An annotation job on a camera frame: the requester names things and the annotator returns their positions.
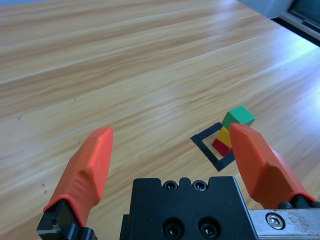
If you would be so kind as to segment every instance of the green cube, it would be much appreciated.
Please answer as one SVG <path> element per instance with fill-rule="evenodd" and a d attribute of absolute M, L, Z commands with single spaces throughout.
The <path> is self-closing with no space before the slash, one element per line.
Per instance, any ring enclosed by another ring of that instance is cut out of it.
<path fill-rule="evenodd" d="M 245 124 L 250 126 L 255 119 L 255 116 L 241 105 L 227 112 L 222 125 L 229 131 L 230 124 Z"/>

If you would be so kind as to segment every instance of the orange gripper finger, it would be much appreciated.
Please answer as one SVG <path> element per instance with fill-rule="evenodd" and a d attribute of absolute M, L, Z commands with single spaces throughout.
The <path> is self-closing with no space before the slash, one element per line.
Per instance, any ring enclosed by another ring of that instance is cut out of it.
<path fill-rule="evenodd" d="M 85 227 L 91 209 L 104 193 L 112 145 L 111 128 L 101 127 L 94 131 L 69 160 L 43 212 L 60 200 L 67 200 L 80 226 Z"/>
<path fill-rule="evenodd" d="M 250 197 L 263 208 L 276 209 L 278 204 L 290 202 L 298 194 L 316 201 L 259 132 L 247 125 L 233 123 L 230 140 L 245 187 Z"/>

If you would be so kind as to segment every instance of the white wall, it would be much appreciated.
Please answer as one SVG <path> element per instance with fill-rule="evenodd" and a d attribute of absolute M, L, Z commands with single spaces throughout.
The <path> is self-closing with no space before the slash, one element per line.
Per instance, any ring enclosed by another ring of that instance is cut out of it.
<path fill-rule="evenodd" d="M 239 2 L 256 10 L 267 18 L 273 19 L 286 11 L 293 0 L 239 0 Z"/>

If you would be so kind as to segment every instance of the yellow block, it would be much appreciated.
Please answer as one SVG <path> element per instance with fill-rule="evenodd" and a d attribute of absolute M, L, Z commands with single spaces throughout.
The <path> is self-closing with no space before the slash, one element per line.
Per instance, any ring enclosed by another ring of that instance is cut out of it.
<path fill-rule="evenodd" d="M 231 141 L 230 141 L 229 131 L 224 126 L 221 128 L 221 130 L 218 133 L 218 136 L 216 138 L 220 142 L 222 142 L 224 145 L 227 145 L 229 148 L 231 148 Z"/>

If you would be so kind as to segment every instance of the red block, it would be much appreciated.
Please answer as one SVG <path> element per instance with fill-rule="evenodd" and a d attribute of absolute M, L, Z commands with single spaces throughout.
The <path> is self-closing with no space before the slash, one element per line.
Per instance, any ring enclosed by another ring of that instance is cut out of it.
<path fill-rule="evenodd" d="M 217 138 L 213 141 L 212 146 L 221 154 L 222 157 L 228 155 L 232 151 L 232 147 L 228 147 Z"/>

